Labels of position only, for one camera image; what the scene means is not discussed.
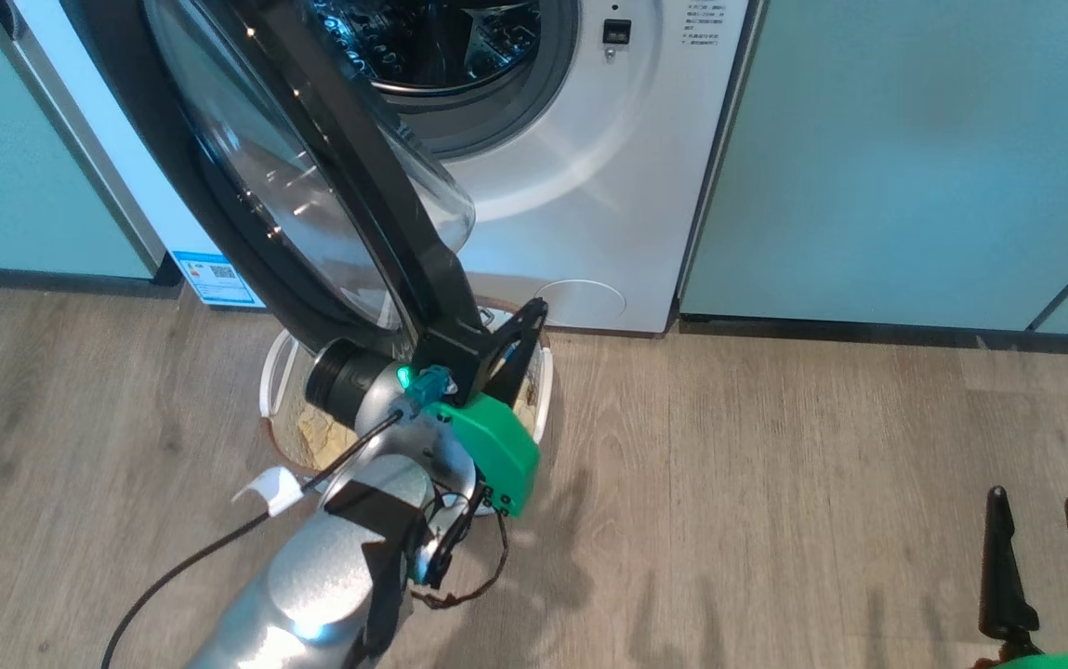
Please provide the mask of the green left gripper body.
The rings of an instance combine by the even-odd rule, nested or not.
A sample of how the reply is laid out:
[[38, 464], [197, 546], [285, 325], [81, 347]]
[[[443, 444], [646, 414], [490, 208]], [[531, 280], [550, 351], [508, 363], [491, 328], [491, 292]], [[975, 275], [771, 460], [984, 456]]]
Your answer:
[[473, 461], [503, 514], [519, 517], [529, 503], [539, 466], [539, 448], [512, 407], [487, 394], [474, 395], [464, 406], [431, 403], [427, 414], [447, 423]]

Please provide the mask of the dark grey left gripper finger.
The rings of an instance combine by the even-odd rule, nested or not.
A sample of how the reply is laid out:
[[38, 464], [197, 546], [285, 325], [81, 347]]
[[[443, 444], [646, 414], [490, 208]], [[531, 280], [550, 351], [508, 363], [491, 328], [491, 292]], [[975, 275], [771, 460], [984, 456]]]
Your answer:
[[494, 334], [470, 327], [427, 329], [415, 344], [415, 367], [445, 367], [455, 390], [445, 391], [450, 402], [470, 402], [490, 377], [494, 360]]
[[547, 305], [518, 306], [487, 300], [477, 309], [480, 327], [471, 334], [468, 405], [491, 399], [508, 408], [525, 398], [521, 390], [541, 344]]

